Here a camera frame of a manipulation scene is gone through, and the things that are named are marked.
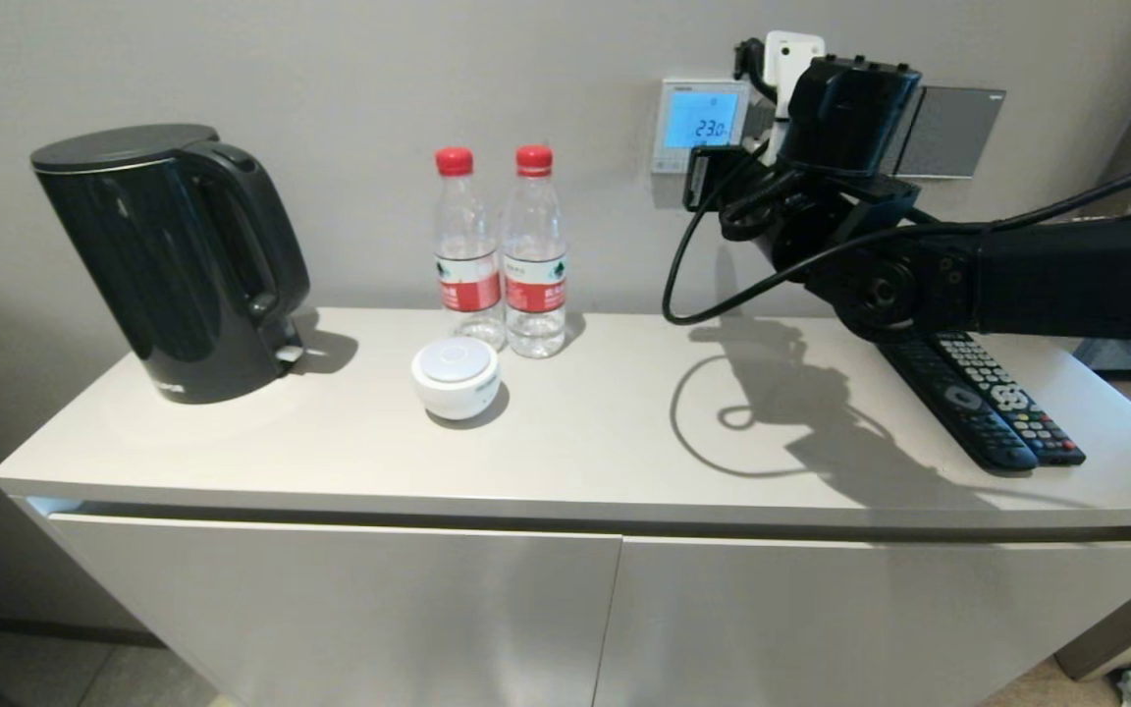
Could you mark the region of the black remote control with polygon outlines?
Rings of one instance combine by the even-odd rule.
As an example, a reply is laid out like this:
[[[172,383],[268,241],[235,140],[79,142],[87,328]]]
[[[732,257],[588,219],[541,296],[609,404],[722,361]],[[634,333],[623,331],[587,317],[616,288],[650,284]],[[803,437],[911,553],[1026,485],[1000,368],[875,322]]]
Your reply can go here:
[[[988,402],[988,406],[1011,429],[1011,436],[1024,442],[1039,466],[1074,466],[1086,462],[1082,449],[972,336],[961,331],[942,331],[931,342]]]
[[[979,468],[996,477],[1024,477],[1037,468],[1031,448],[929,342],[879,344],[877,350]]]

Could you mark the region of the grey single switch panel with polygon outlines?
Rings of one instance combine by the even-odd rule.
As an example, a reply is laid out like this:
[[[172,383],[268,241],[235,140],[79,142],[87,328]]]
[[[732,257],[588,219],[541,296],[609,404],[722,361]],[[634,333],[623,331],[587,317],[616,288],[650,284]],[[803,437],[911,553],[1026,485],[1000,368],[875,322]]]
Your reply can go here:
[[[1005,90],[925,86],[899,133],[891,172],[899,178],[974,178],[1005,102]]]

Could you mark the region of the wall thermostat blue display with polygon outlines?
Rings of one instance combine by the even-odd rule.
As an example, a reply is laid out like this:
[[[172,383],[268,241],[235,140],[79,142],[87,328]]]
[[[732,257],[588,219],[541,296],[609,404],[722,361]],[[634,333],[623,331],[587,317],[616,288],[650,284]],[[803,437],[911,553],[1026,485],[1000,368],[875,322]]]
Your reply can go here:
[[[696,147],[741,144],[750,97],[751,86],[745,81],[664,80],[651,175],[685,174],[688,156]]]

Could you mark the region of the grey three-rocker switch panel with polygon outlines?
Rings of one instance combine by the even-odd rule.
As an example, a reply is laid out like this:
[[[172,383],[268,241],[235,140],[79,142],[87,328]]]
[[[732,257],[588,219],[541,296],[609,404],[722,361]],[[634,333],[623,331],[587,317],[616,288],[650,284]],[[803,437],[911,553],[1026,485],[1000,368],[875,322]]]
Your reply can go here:
[[[771,98],[759,92],[756,86],[750,86],[745,124],[742,129],[742,143],[748,148],[759,146],[771,135],[776,109],[777,104]]]

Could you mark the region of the white round puck device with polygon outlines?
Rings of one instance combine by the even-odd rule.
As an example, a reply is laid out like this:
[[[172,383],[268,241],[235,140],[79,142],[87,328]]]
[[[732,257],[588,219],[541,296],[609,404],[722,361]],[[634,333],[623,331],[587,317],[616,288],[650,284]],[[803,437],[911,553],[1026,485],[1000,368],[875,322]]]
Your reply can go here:
[[[451,421],[480,416],[502,385],[497,350],[470,337],[434,340],[418,350],[411,376],[428,413]]]

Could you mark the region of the grey cabinet door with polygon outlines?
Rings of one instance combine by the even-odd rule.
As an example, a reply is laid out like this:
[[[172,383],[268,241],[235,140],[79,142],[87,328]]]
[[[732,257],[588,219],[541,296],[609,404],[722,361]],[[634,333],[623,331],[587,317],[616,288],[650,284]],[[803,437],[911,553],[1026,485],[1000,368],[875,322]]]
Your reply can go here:
[[[1131,600],[1131,542],[628,538],[594,707],[974,707]]]
[[[622,549],[610,534],[49,521],[243,707],[592,707]]]

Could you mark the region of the grey sideboard cabinet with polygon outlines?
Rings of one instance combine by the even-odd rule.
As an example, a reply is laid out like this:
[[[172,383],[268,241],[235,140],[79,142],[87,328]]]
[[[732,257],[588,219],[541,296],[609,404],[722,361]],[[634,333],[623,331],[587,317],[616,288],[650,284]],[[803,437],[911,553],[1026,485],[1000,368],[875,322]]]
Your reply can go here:
[[[1131,404],[1047,342],[984,345],[1088,459],[1000,478],[831,319],[592,314],[556,357],[500,357],[497,402],[461,422],[412,390],[435,310],[314,321],[293,374],[214,406],[163,399],[123,357],[1,462],[0,488],[86,572],[51,516],[610,534],[622,548],[1131,542]]]

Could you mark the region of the dark brown baseboard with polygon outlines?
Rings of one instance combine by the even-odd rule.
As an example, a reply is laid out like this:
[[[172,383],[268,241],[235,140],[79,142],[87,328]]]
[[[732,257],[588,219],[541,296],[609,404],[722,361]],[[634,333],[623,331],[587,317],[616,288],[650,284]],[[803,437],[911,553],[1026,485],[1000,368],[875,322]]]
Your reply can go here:
[[[98,641],[126,647],[166,649],[167,645],[149,631],[131,629],[107,629],[97,626],[59,624],[40,621],[19,621],[0,617],[0,632],[12,632],[40,638],[57,638],[79,641]]]

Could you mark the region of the red-capped water bottle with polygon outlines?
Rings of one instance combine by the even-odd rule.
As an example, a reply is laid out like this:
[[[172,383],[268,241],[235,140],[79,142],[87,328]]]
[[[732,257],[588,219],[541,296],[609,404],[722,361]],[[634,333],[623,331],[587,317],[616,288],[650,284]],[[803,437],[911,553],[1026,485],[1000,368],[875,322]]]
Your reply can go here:
[[[516,184],[500,210],[509,346],[523,357],[556,356],[566,345],[568,243],[547,144],[515,152]]]
[[[470,148],[435,150],[441,191],[434,215],[435,277],[454,336],[506,348],[502,269],[487,210],[474,184]]]

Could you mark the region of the black electric kettle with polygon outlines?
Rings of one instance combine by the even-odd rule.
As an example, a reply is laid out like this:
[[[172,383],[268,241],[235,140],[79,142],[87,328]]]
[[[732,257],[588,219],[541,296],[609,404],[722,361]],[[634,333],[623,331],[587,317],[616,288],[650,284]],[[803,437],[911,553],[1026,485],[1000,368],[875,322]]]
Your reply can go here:
[[[75,136],[31,169],[162,397],[231,400],[304,354],[310,278],[268,171],[201,124]]]

